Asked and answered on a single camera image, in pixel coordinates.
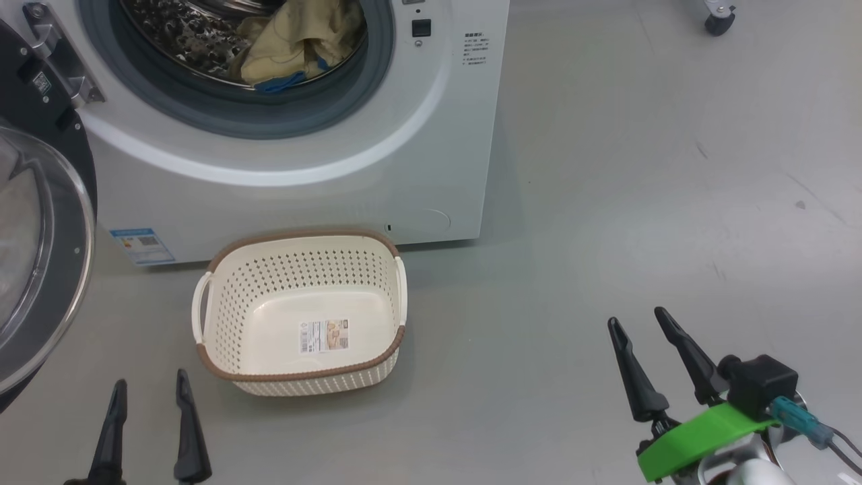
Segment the pale yellow garment blue trim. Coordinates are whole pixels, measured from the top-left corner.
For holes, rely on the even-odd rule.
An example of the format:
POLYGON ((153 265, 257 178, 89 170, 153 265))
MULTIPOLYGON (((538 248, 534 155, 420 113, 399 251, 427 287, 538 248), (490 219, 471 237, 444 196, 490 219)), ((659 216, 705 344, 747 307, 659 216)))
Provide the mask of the pale yellow garment blue trim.
POLYGON ((329 70, 313 46, 292 38, 286 30, 269 27, 272 18, 246 18, 235 33, 247 42, 232 68, 247 85, 262 93, 283 92, 329 70))

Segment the white front-load washing machine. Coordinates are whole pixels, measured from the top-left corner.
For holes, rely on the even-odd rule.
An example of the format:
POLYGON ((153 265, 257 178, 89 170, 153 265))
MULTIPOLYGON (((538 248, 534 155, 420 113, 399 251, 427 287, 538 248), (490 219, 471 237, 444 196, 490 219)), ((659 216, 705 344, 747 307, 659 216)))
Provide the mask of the white front-load washing machine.
POLYGON ((510 0, 360 0, 353 54, 276 93, 234 72, 235 31, 286 0, 0 0, 30 44, 25 2, 55 9, 106 99, 77 111, 107 233, 151 228, 173 264, 282 230, 479 236, 510 0), (462 65, 467 32, 486 64, 462 65))

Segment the grey partition leg with caster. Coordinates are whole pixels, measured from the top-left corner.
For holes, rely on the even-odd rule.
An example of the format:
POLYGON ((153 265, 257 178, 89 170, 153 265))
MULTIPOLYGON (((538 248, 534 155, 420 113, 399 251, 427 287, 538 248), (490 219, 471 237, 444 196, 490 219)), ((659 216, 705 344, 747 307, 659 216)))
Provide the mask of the grey partition leg with caster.
POLYGON ((735 22, 735 6, 731 0, 702 0, 709 11, 704 28, 711 36, 723 36, 735 22))

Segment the cream perforated laundry basket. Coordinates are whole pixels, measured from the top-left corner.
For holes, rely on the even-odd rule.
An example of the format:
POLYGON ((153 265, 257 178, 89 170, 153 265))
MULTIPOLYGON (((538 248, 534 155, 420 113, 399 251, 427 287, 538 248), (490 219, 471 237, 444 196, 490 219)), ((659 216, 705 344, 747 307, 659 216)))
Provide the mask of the cream perforated laundry basket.
POLYGON ((397 365, 407 274, 396 246, 369 230, 302 230, 229 245, 198 280, 196 351, 215 377, 261 397, 350 392, 397 365), (300 355, 299 324, 349 320, 349 350, 300 355))

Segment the round black glass washer door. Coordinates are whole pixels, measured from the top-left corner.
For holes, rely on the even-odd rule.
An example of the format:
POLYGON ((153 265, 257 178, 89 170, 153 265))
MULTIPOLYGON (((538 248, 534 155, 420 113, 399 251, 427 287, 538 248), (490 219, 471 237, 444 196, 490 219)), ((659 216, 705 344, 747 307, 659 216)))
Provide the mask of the round black glass washer door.
POLYGON ((96 214, 81 117, 59 77, 0 20, 0 414, 73 322, 96 214))

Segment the small printed text label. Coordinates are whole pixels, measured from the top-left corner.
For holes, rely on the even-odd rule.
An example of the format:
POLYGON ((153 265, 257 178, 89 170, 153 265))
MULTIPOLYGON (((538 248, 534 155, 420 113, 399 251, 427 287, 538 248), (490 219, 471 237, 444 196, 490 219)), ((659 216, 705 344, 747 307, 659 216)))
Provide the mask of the small printed text label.
POLYGON ((484 32, 467 32, 463 36, 462 65, 484 65, 488 61, 490 38, 484 32))

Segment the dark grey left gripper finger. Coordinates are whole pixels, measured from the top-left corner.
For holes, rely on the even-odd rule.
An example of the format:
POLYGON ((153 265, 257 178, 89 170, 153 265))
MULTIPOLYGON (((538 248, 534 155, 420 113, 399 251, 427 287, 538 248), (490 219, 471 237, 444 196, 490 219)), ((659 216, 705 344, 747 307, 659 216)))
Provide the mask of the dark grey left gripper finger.
POLYGON ((123 427, 127 418, 127 382, 114 384, 110 405, 102 424, 88 485, 126 485, 123 479, 123 427))
POLYGON ((190 379, 182 368, 176 372, 176 405, 180 409, 180 433, 174 479, 179 484, 205 482, 212 476, 212 467, 190 379))

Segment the blue energy label sticker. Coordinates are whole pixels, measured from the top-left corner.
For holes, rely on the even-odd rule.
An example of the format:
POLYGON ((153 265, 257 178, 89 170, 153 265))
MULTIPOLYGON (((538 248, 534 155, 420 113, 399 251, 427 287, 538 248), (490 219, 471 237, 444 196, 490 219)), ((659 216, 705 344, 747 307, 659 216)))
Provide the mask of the blue energy label sticker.
POLYGON ((176 258, 151 228, 110 230, 110 235, 120 243, 135 266, 161 266, 176 262, 176 258))

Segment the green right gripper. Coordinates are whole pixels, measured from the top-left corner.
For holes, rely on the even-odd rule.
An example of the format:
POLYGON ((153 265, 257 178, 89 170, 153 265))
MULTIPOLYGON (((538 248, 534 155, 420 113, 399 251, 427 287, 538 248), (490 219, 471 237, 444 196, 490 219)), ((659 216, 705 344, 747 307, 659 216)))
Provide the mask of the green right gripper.
POLYGON ((637 451, 638 468, 650 483, 665 479, 674 483, 706 483, 706 470, 730 461, 734 445, 742 444, 751 435, 767 432, 778 426, 778 421, 752 420, 730 404, 721 404, 729 384, 720 376, 717 365, 665 307, 655 307, 655 317, 686 367, 696 400, 713 408, 686 422, 669 418, 667 399, 643 371, 619 320, 610 317, 607 330, 633 419, 640 423, 653 421, 653 438, 642 442, 637 451))

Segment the silver metal door hinge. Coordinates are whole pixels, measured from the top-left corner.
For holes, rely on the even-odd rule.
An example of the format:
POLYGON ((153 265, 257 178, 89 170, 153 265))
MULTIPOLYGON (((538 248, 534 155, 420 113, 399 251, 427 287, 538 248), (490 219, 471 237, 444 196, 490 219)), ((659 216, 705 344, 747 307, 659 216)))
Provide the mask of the silver metal door hinge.
POLYGON ((106 99, 73 45, 59 14, 46 2, 25 2, 22 13, 34 41, 30 49, 59 78, 75 108, 106 99))

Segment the white product sticker in basket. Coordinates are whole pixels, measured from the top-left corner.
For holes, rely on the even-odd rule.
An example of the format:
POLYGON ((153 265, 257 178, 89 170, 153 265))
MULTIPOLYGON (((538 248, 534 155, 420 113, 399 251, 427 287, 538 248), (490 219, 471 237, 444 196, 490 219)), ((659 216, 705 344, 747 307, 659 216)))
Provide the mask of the white product sticker in basket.
POLYGON ((317 355, 350 348, 348 319, 301 322, 298 332, 300 355, 317 355))

